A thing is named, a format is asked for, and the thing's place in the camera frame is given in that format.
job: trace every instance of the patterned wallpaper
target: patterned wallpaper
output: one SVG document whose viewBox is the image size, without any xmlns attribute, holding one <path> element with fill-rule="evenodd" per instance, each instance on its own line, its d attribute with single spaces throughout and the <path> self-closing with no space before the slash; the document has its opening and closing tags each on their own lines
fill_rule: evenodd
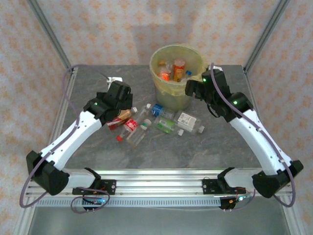
<svg viewBox="0 0 313 235">
<path fill-rule="evenodd" d="M 72 64 L 148 64 L 159 47 L 189 43 L 208 61 L 244 65 L 279 0 L 38 2 Z"/>
<path fill-rule="evenodd" d="M 296 178 L 307 234 L 313 231 L 313 4 L 290 1 L 249 74 L 261 119 L 304 170 Z"/>
<path fill-rule="evenodd" d="M 0 234 L 10 235 L 25 158 L 48 142 L 64 66 L 25 0 L 1 0 L 0 15 Z"/>
</svg>

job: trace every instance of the marble countertop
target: marble countertop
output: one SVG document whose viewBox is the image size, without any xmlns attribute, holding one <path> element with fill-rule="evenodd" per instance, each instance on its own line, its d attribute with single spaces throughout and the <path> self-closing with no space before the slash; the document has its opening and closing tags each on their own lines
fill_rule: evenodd
<svg viewBox="0 0 313 235">
<path fill-rule="evenodd" d="M 243 92 L 249 98 L 248 86 L 241 66 L 221 66 L 232 92 Z M 107 76 L 122 77 L 134 94 L 133 105 L 137 108 L 156 103 L 155 88 L 149 66 L 98 66 Z M 79 68 L 71 94 L 71 101 L 82 110 L 96 92 L 106 92 L 106 80 L 88 68 Z M 133 148 L 126 141 L 115 137 L 122 127 L 113 131 L 103 127 L 90 136 L 73 154 L 67 168 L 92 169 L 157 169 L 198 168 L 220 169 L 260 167 L 257 158 L 243 138 L 225 120 L 210 115 L 203 101 L 192 100 L 187 112 L 202 120 L 202 134 L 182 137 L 168 135 L 154 127 L 147 130 L 145 138 Z M 63 131 L 75 120 L 69 107 Z"/>
</svg>

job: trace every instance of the yellow plastic bin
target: yellow plastic bin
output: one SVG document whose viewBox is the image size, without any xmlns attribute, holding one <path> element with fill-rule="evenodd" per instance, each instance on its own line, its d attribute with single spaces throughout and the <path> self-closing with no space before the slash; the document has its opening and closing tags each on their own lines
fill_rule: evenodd
<svg viewBox="0 0 313 235">
<path fill-rule="evenodd" d="M 191 71 L 193 80 L 201 80 L 201 74 L 207 67 L 204 56 L 187 44 L 172 44 L 158 49 L 150 59 L 150 72 L 156 87 L 156 99 L 160 105 L 173 111 L 184 110 L 190 104 L 191 97 L 185 95 L 186 82 L 165 81 L 157 76 L 158 63 L 161 60 L 173 62 L 185 60 L 186 70 Z"/>
</svg>

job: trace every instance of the red bottle label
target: red bottle label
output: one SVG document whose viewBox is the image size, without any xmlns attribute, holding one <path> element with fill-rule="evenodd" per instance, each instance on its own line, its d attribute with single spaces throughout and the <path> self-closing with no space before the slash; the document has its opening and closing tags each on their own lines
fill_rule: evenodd
<svg viewBox="0 0 313 235">
<path fill-rule="evenodd" d="M 125 125 L 127 125 L 132 131 L 138 126 L 137 122 L 133 119 L 129 119 Z"/>
</svg>

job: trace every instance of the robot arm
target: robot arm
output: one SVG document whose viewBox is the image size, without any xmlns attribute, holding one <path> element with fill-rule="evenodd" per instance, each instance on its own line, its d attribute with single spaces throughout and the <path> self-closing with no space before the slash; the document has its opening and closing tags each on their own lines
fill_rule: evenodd
<svg viewBox="0 0 313 235">
<path fill-rule="evenodd" d="M 227 85 L 224 72 L 220 67 L 213 67 L 214 77 L 222 95 L 229 103 L 235 106 L 246 117 L 260 127 L 256 129 L 245 118 L 233 111 L 219 96 L 212 81 L 210 70 L 202 74 L 202 82 L 189 80 L 186 84 L 185 93 L 188 96 L 195 94 L 196 99 L 204 100 L 212 115 L 224 117 L 245 139 L 253 153 L 259 160 L 262 170 L 257 172 L 250 169 L 234 169 L 233 167 L 223 171 L 218 177 L 218 184 L 227 191 L 229 188 L 244 187 L 256 188 L 256 190 L 266 198 L 272 197 L 277 191 L 290 182 L 287 170 L 283 164 L 290 169 L 293 176 L 297 175 L 303 165 L 300 161 L 292 161 L 279 146 L 275 143 L 259 120 L 252 104 L 243 93 L 231 93 Z M 281 154 L 283 160 L 277 156 L 269 141 L 261 134 L 265 132 L 273 145 Z"/>
<path fill-rule="evenodd" d="M 50 155 L 40 165 L 32 179 L 44 188 L 50 195 L 56 195 L 65 188 L 101 187 L 101 177 L 91 169 L 70 170 L 64 166 L 78 147 L 107 121 L 112 121 L 121 110 L 130 109 L 133 105 L 131 88 L 120 81 L 111 78 L 107 93 L 97 93 L 96 98 L 88 101 L 79 115 L 79 122 L 74 122 L 65 132 L 40 153 L 31 151 L 26 156 L 28 172 L 34 169 L 42 157 Z"/>
</svg>

